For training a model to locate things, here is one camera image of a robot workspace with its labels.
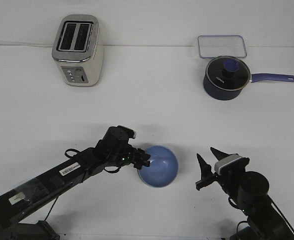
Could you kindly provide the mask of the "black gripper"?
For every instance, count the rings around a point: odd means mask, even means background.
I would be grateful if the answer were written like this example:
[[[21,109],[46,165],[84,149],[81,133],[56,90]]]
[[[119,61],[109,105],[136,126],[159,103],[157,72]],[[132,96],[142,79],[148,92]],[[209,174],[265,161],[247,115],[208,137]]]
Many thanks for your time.
[[[210,151],[215,156],[217,161],[220,161],[229,156],[228,153],[222,152],[214,147],[210,147]],[[240,177],[246,171],[246,166],[249,164],[248,157],[242,157],[235,163],[225,167],[222,170],[222,175],[212,172],[212,167],[201,157],[199,153],[196,154],[200,167],[200,180],[195,183],[196,189],[207,187],[214,182],[218,182],[222,190],[231,198],[237,196],[239,188]]]
[[[129,140],[125,131],[118,126],[111,126],[98,141],[96,150],[104,156],[108,167],[121,168],[130,164],[138,170],[149,167],[151,156],[143,149],[130,145]]]

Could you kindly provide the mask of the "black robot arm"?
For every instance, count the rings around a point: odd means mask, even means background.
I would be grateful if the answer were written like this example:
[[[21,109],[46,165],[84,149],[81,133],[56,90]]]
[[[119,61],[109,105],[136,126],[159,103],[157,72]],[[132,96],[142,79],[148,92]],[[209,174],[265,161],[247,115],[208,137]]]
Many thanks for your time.
[[[0,195],[0,240],[60,239],[45,220],[21,221],[107,167],[115,167],[115,173],[130,164],[138,170],[149,167],[151,156],[129,144],[135,137],[132,129],[111,126],[95,147],[75,150],[65,162]]]
[[[237,229],[231,240],[294,240],[294,229],[269,197],[267,178],[259,172],[247,171],[248,157],[228,154],[212,147],[217,161],[210,166],[197,154],[201,178],[197,190],[217,182],[228,195],[229,204],[247,217],[247,226]]]

